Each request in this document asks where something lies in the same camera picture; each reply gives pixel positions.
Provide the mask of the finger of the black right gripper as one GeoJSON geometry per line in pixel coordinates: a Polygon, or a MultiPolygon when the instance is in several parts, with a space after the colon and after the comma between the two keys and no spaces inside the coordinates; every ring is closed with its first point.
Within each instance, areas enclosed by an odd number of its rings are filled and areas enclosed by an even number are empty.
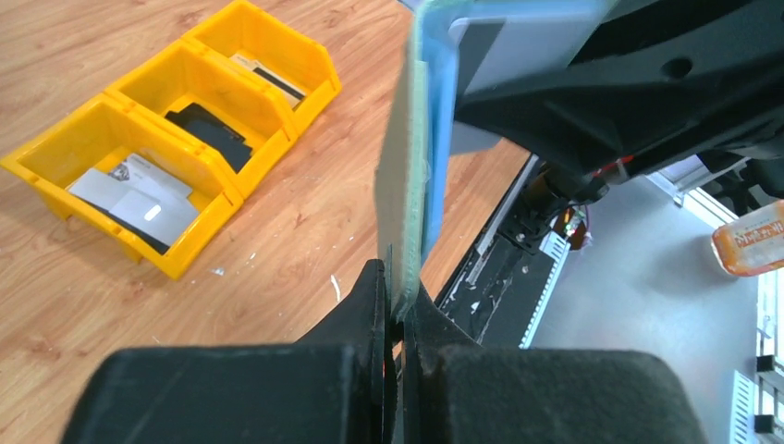
{"type": "Polygon", "coordinates": [[[582,175],[783,154],[779,1],[622,1],[565,68],[460,100],[460,122],[582,175]]]}

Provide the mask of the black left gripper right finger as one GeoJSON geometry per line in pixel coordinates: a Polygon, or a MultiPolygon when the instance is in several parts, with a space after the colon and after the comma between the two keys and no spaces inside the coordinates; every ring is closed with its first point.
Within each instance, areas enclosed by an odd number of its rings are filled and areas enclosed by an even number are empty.
{"type": "Polygon", "coordinates": [[[486,348],[421,290],[402,324],[406,443],[703,443],[684,387],[640,351],[486,348]]]}

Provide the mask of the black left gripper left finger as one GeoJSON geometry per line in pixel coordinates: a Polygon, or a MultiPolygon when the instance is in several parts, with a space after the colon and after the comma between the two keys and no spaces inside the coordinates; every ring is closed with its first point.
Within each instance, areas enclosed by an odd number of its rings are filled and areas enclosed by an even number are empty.
{"type": "Polygon", "coordinates": [[[383,263],[292,343],[129,348],[83,390],[65,443],[388,443],[383,263]]]}

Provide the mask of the white printed card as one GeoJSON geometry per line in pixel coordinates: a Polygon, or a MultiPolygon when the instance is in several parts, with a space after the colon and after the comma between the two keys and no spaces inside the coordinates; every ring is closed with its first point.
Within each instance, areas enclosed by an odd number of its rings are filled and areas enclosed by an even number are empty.
{"type": "Polygon", "coordinates": [[[458,122],[457,101],[513,80],[563,69],[603,21],[604,3],[475,5],[447,21],[431,79],[436,158],[487,150],[501,135],[458,122]]]}

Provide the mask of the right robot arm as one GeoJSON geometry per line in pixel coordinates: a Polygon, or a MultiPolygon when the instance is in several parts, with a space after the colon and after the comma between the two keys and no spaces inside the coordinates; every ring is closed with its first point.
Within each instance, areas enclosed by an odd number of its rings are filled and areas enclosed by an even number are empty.
{"type": "Polygon", "coordinates": [[[783,155],[779,1],[533,1],[488,47],[455,116],[543,164],[513,208],[523,234],[611,183],[690,156],[710,171],[783,155]]]}

